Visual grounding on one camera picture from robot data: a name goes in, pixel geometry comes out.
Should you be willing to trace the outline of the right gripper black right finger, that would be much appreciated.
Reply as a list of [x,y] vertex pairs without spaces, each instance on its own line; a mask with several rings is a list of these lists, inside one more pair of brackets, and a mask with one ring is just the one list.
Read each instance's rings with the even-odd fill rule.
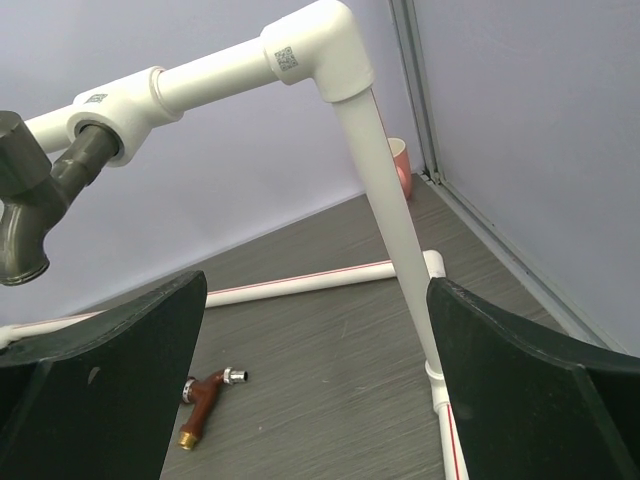
[[426,302],[470,478],[638,478],[638,358],[446,278]]

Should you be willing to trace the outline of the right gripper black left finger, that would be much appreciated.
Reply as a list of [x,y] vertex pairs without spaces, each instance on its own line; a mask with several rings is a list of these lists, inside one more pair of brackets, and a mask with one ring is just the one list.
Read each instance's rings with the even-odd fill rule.
[[203,272],[1,353],[4,479],[157,479],[201,328]]

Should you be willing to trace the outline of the white PVC pipe frame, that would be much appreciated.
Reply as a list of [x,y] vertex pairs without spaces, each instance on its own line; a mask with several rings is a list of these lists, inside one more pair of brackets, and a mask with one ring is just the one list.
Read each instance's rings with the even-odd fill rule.
[[372,90],[374,70],[352,11],[317,1],[267,25],[256,39],[172,69],[151,67],[87,90],[63,108],[23,120],[50,162],[88,125],[118,138],[105,166],[127,164],[155,128],[189,110],[273,82],[312,80],[342,127],[352,159],[418,334],[449,479],[467,468],[431,326],[426,293],[445,274],[442,256],[423,251],[392,160]]

